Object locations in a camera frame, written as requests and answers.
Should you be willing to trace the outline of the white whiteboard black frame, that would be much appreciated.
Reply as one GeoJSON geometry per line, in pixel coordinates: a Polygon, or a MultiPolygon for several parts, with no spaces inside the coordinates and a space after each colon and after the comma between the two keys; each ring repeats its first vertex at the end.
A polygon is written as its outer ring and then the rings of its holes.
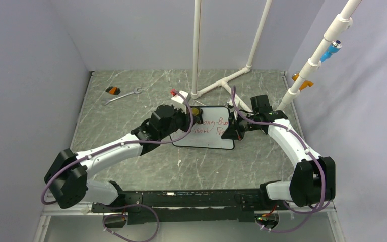
{"type": "Polygon", "coordinates": [[[222,134],[229,127],[230,110],[224,106],[198,106],[203,114],[203,123],[194,124],[191,132],[178,130],[170,135],[170,139],[183,139],[173,143],[177,147],[209,148],[232,150],[235,143],[231,139],[222,139],[222,134]]]}

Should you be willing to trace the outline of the yellow black round eraser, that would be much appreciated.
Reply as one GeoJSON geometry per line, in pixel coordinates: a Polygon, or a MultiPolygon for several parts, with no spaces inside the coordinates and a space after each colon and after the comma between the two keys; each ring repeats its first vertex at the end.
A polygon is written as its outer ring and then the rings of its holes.
{"type": "Polygon", "coordinates": [[[198,107],[192,107],[191,109],[192,109],[192,115],[193,115],[195,123],[202,124],[204,122],[203,118],[202,118],[203,111],[198,107]]]}

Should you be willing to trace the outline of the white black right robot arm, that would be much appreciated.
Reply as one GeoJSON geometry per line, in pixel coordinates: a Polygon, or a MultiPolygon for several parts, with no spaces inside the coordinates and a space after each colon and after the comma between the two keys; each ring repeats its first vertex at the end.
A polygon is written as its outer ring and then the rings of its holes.
{"type": "Polygon", "coordinates": [[[284,201],[313,211],[323,209],[336,195],[334,160],[314,151],[293,129],[287,115],[272,109],[266,95],[251,98],[251,104],[251,112],[229,104],[232,111],[221,138],[240,141],[246,132],[260,130],[277,142],[294,167],[290,181],[260,184],[259,206],[270,209],[277,201],[284,201]]]}

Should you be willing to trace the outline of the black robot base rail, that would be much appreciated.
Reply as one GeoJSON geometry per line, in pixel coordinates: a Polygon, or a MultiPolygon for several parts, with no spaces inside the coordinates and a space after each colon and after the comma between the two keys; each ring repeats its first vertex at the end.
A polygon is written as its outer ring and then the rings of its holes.
{"type": "Polygon", "coordinates": [[[265,201],[259,189],[124,191],[110,205],[95,202],[93,213],[127,215],[129,225],[154,222],[254,222],[257,216],[285,210],[281,201],[265,201]]]}

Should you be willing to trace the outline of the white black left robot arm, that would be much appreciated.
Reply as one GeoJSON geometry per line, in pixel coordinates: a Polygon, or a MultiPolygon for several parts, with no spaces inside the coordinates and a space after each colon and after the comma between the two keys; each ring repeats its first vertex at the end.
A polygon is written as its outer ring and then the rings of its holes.
{"type": "Polygon", "coordinates": [[[149,119],[122,138],[95,149],[75,153],[67,148],[60,151],[44,177],[45,190],[50,191],[60,208],[67,209],[81,201],[99,202],[117,212],[124,207],[125,195],[120,186],[109,181],[91,180],[98,172],[126,159],[140,157],[165,143],[164,138],[178,130],[186,134],[194,124],[203,123],[198,107],[186,111],[172,105],[160,105],[149,119]]]}

